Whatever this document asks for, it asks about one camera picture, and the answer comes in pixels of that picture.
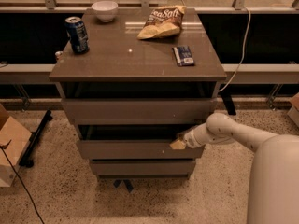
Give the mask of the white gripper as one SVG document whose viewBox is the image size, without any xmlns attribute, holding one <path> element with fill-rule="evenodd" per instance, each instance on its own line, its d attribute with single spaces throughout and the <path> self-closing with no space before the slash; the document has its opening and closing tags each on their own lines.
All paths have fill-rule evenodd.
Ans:
<svg viewBox="0 0 299 224">
<path fill-rule="evenodd" d="M 185 133 L 178 133 L 177 138 L 170 144 L 170 147 L 174 150 L 183 150 L 186 147 L 189 148 L 199 148 L 201 144 L 197 141 L 195 137 L 194 130 L 188 130 Z"/>
</svg>

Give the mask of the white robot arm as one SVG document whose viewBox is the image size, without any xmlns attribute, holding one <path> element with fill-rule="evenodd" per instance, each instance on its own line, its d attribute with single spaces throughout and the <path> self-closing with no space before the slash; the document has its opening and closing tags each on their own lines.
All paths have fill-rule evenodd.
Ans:
<svg viewBox="0 0 299 224">
<path fill-rule="evenodd" d="M 299 136 L 270 133 L 222 113 L 182 132 L 175 150 L 238 142 L 254 153 L 250 169 L 247 224 L 299 224 Z"/>
</svg>

